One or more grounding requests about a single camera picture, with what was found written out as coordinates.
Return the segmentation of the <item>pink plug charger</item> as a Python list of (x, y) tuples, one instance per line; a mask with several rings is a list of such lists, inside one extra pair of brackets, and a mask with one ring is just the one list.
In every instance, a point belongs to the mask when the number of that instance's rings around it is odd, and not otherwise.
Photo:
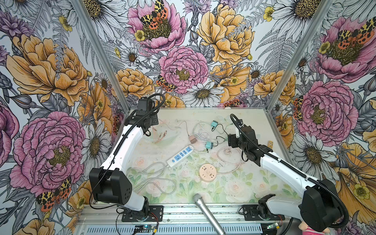
[(190, 140), (191, 144), (197, 143), (197, 138), (193, 135), (189, 136), (189, 140)]

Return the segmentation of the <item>white blue power strip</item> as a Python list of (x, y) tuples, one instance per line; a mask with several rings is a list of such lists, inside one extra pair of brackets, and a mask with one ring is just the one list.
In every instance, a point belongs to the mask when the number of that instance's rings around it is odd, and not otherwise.
[(184, 149), (176, 153), (170, 159), (167, 160), (167, 165), (171, 168), (177, 166), (180, 162), (186, 159), (193, 153), (194, 148), (192, 146), (186, 146)]

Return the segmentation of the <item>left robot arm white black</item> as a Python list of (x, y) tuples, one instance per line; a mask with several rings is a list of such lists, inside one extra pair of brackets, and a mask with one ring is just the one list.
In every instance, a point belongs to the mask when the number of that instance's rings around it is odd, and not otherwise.
[(164, 102), (165, 96), (161, 93), (138, 101), (137, 109), (124, 120), (119, 139), (109, 157), (89, 173), (92, 188), (90, 201), (121, 207), (137, 220), (149, 216), (148, 199), (134, 192), (126, 172), (138, 142), (143, 136), (150, 135), (150, 127), (158, 125), (158, 111)]

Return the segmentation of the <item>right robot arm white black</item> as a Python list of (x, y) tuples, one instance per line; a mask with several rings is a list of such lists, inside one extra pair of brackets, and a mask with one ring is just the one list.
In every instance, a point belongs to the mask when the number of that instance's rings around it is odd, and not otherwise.
[(240, 149), (245, 162), (251, 161), (283, 180), (301, 198), (294, 202), (278, 199), (275, 194), (264, 196), (258, 201), (260, 218), (266, 220), (274, 214), (285, 215), (301, 220), (317, 232), (346, 227), (350, 221), (349, 212), (333, 182), (320, 180), (294, 167), (269, 147), (259, 144), (252, 127), (234, 114), (230, 115), (230, 119), (236, 133), (228, 135), (228, 145)]

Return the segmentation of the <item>teal plug adapter back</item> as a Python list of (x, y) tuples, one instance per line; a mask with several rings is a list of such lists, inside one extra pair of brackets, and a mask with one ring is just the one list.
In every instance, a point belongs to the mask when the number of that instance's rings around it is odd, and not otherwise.
[(217, 126), (218, 126), (218, 122), (213, 120), (211, 122), (211, 131), (213, 132), (216, 129)]

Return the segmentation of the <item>small yellow tag card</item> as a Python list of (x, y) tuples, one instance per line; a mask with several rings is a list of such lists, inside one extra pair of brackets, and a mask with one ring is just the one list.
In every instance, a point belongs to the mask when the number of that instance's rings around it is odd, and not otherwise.
[(273, 142), (272, 141), (268, 141), (267, 147), (270, 148), (270, 149), (273, 149)]

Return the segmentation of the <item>round pink socket hub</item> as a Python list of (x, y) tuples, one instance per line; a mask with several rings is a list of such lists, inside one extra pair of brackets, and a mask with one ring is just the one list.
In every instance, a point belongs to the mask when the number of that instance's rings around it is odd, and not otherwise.
[(217, 176), (216, 168), (212, 164), (203, 164), (199, 169), (199, 177), (204, 182), (212, 182)]

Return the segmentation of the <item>silver microphone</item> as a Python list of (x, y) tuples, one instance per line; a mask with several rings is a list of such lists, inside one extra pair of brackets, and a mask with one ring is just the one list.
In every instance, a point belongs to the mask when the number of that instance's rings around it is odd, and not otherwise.
[(193, 200), (194, 200), (195, 205), (202, 211), (203, 215), (206, 217), (206, 219), (212, 225), (212, 227), (217, 232), (217, 234), (218, 235), (225, 235), (226, 232), (224, 231), (222, 226), (219, 224), (219, 222), (216, 220), (216, 218), (213, 216), (213, 214), (209, 210), (209, 208), (206, 205), (206, 203), (204, 202), (202, 196), (197, 193), (193, 196)]

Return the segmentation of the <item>small green circuit board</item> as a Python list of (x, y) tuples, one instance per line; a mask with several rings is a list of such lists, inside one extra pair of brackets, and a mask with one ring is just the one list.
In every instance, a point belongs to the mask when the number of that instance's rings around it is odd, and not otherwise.
[(133, 235), (136, 235), (137, 233), (149, 233), (152, 232), (154, 235), (158, 230), (158, 225), (137, 225), (134, 228)]

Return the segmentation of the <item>plush doll striped shirt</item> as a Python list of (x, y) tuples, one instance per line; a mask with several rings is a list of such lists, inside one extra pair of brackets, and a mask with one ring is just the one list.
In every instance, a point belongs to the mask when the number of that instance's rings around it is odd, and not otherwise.
[(326, 228), (322, 232), (318, 232), (309, 227), (304, 221), (302, 221), (298, 228), (302, 231), (302, 235), (329, 235), (331, 233), (329, 228)]

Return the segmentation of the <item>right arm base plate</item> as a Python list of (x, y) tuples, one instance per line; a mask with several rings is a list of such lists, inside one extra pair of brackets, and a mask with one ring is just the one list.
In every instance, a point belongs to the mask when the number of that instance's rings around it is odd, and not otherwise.
[(259, 209), (259, 205), (246, 204), (242, 205), (238, 211), (245, 221), (284, 221), (285, 216), (280, 214), (271, 214), (269, 211)]

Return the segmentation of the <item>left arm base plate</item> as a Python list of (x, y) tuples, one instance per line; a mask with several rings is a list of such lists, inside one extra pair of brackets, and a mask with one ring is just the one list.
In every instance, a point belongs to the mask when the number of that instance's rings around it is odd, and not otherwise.
[(162, 222), (164, 206), (151, 205), (141, 211), (125, 211), (122, 213), (122, 222)]

